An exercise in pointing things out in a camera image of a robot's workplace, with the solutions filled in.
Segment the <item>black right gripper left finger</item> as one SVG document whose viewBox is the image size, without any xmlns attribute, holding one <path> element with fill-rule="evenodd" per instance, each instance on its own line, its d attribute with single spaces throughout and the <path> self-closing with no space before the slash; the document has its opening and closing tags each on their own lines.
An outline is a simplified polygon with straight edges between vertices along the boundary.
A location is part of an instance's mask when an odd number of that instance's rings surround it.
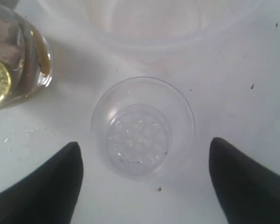
<svg viewBox="0 0 280 224">
<path fill-rule="evenodd" d="M 80 146 L 70 142 L 0 192 L 0 224 L 69 224 L 83 181 Z"/>
</svg>

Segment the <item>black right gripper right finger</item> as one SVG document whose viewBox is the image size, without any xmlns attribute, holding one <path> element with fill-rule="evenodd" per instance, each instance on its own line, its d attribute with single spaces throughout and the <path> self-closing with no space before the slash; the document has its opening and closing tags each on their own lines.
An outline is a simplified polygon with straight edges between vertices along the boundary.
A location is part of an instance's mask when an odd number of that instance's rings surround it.
<svg viewBox="0 0 280 224">
<path fill-rule="evenodd" d="M 223 138 L 209 149 L 209 173 L 230 224 L 280 224 L 280 175 Z"/>
</svg>

